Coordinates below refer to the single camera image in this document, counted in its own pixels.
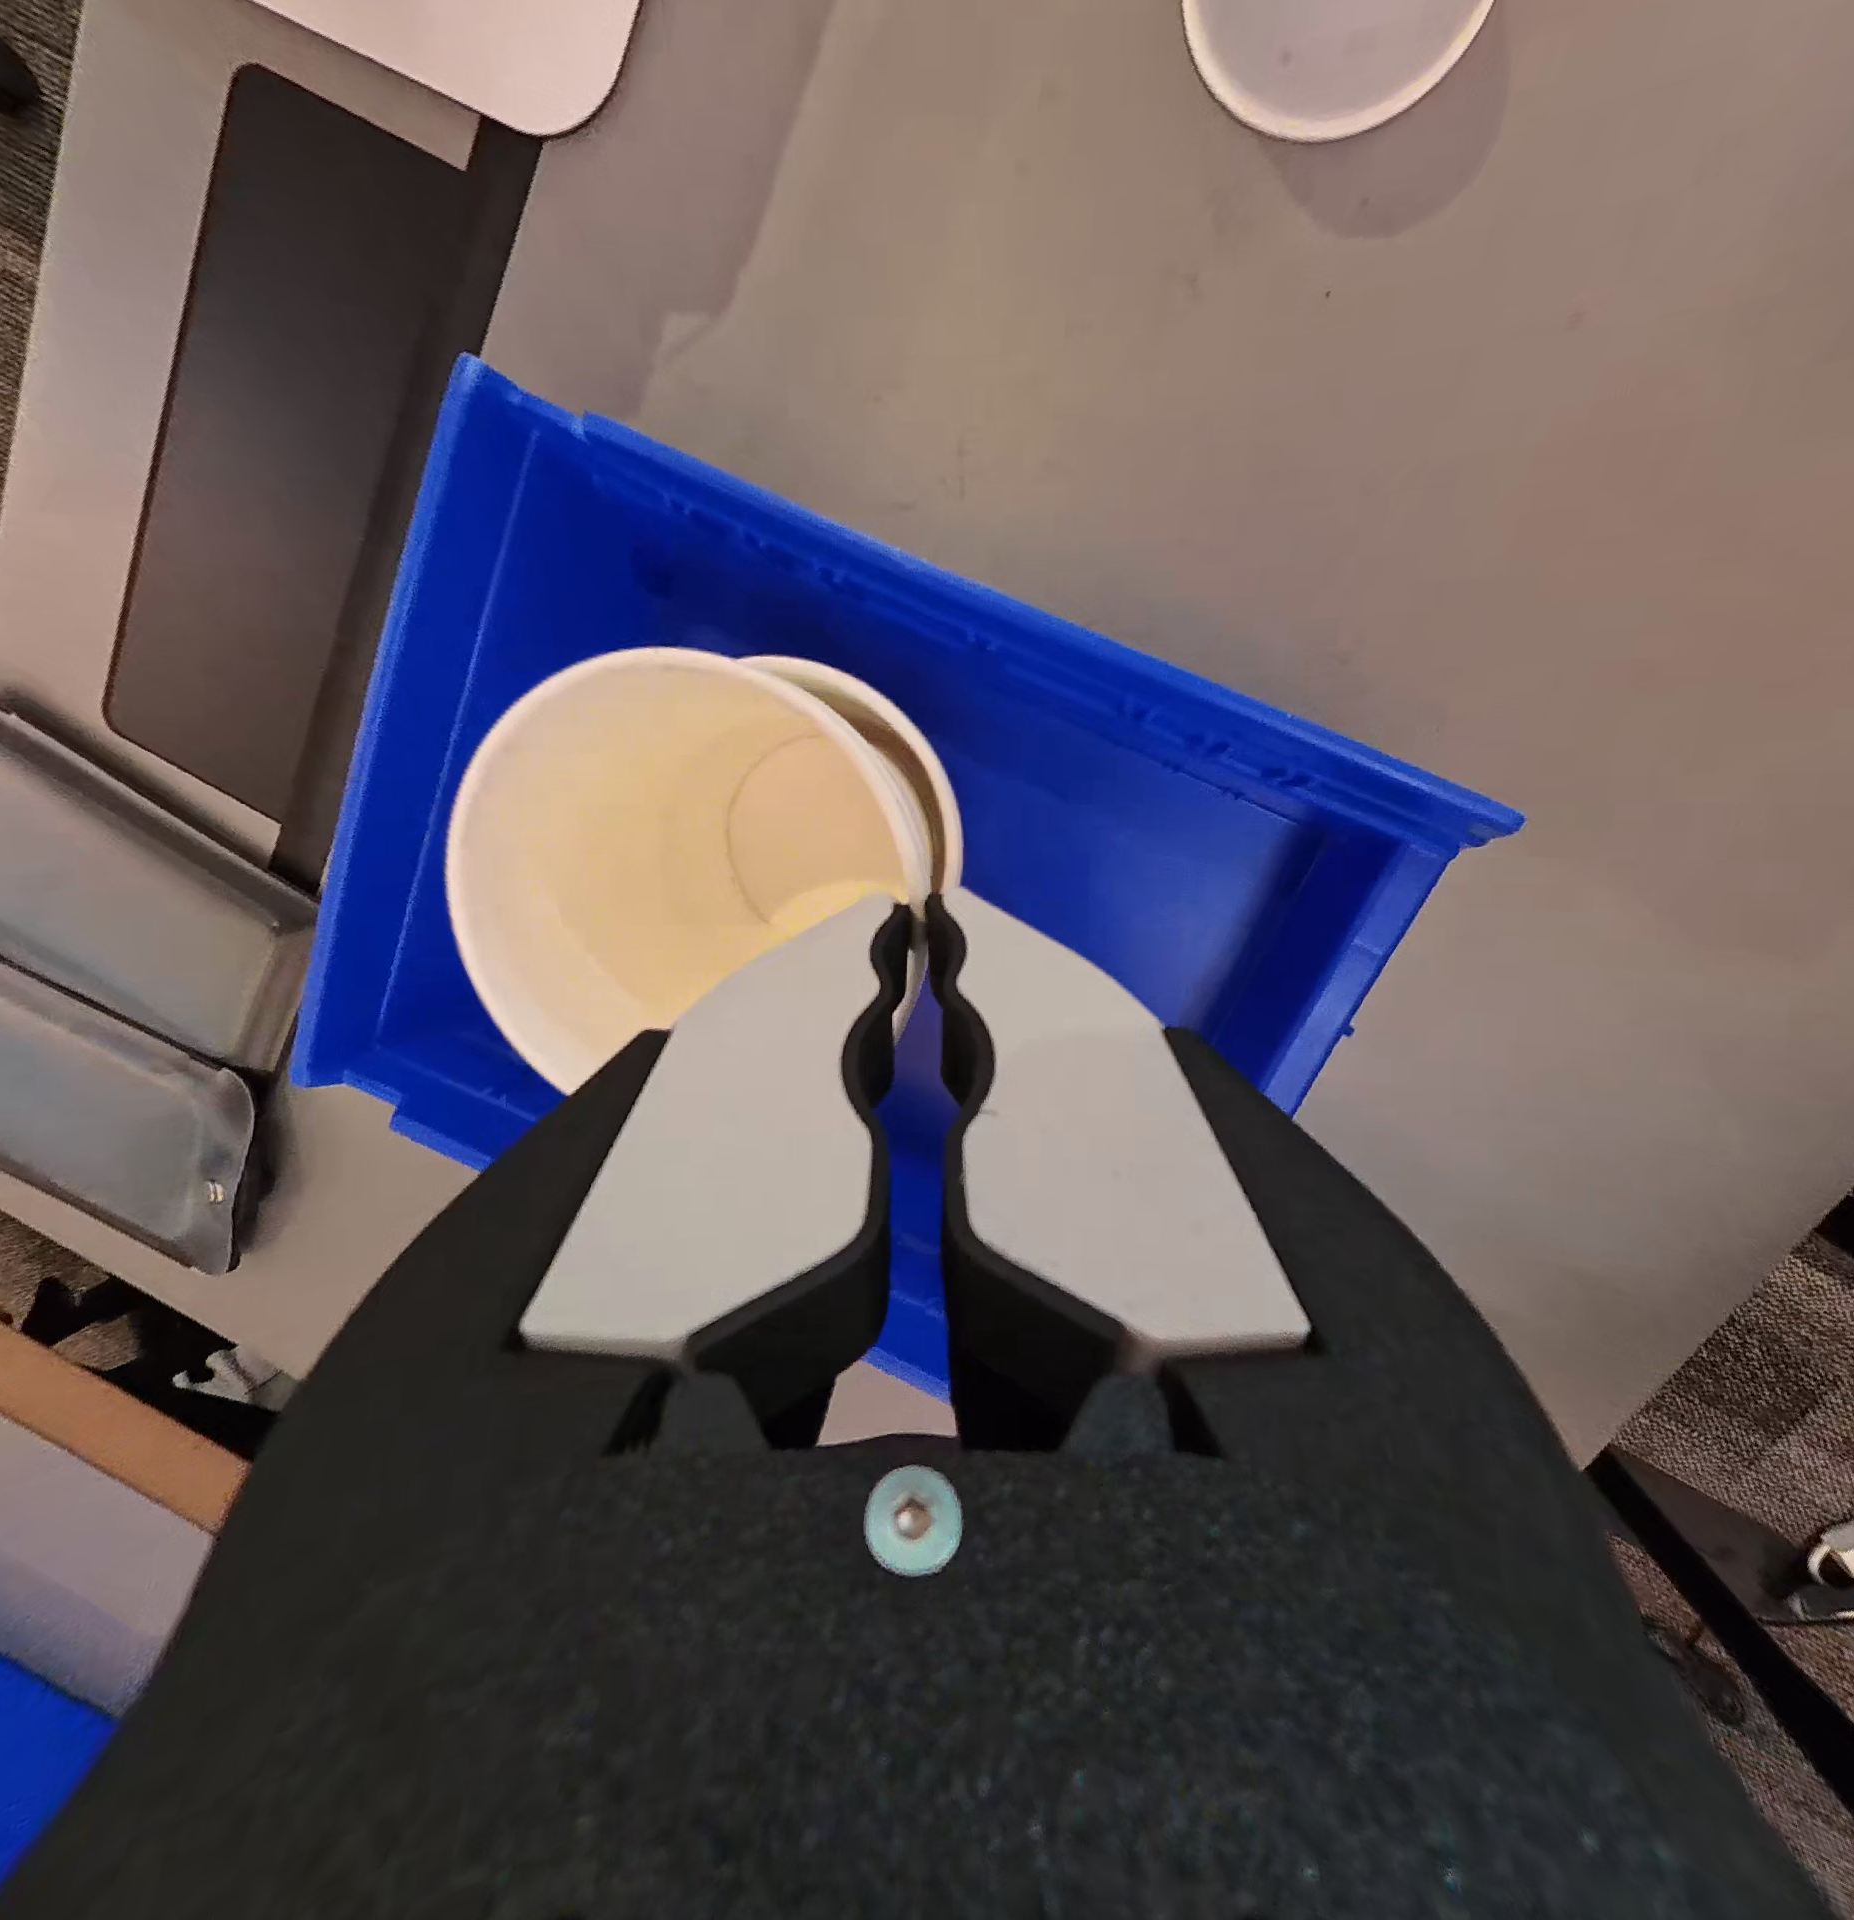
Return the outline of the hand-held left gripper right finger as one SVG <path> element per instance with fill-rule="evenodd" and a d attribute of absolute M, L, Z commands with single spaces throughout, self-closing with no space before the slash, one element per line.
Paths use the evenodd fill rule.
<path fill-rule="evenodd" d="M 970 891 L 927 905 L 946 1391 L 969 1451 L 1055 1451 L 1085 1403 L 1311 1340 L 1224 1136 L 1130 990 Z"/>

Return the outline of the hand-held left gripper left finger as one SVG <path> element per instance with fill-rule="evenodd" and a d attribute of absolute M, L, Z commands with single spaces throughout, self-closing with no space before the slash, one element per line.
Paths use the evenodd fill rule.
<path fill-rule="evenodd" d="M 866 895 L 664 1037 L 518 1324 L 549 1356 L 730 1381 L 779 1449 L 819 1441 L 886 1327 L 893 1084 L 915 915 Z"/>

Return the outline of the white paper cup green band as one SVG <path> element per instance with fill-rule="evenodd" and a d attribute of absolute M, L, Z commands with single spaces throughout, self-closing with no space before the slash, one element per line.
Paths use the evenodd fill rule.
<path fill-rule="evenodd" d="M 1208 95 L 1285 143 L 1336 143 L 1415 109 L 1468 56 L 1494 2 L 1181 2 Z"/>
<path fill-rule="evenodd" d="M 459 781 L 445 898 L 494 1028 L 560 1094 L 747 962 L 881 894 L 915 908 L 833 714 L 690 647 L 580 661 Z"/>

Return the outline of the blue plastic bin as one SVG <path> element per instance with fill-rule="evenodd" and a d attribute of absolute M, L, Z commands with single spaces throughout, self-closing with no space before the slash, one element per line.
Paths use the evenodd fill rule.
<path fill-rule="evenodd" d="M 482 737 L 642 646 L 870 686 L 949 774 L 964 884 L 1198 1035 L 1293 1116 L 1445 872 L 1522 817 L 854 536 L 459 357 L 322 891 L 294 1077 L 482 1170 L 560 1096 L 450 932 Z"/>
<path fill-rule="evenodd" d="M 109 1716 L 0 1653 L 0 1885 L 117 1731 Z"/>

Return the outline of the grey metal tray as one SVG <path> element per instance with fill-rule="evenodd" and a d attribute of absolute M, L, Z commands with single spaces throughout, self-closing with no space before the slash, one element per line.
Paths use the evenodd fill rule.
<path fill-rule="evenodd" d="M 0 708 L 0 959 L 188 1053 L 273 1074 L 317 904 Z"/>
<path fill-rule="evenodd" d="M 261 1104 L 206 1062 L 0 959 L 0 1170 L 212 1278 L 261 1208 Z"/>

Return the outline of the wooden desk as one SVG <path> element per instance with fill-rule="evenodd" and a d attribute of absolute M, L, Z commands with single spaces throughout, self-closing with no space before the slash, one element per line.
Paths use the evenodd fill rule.
<path fill-rule="evenodd" d="M 220 1533 L 249 1465 L 0 1320 L 0 1418 L 152 1506 Z"/>

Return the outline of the white board stand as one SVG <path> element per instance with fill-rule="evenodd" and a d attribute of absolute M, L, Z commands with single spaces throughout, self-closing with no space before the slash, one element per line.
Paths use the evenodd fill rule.
<path fill-rule="evenodd" d="M 268 2 L 268 13 L 533 139 L 580 131 L 619 83 L 637 2 Z"/>

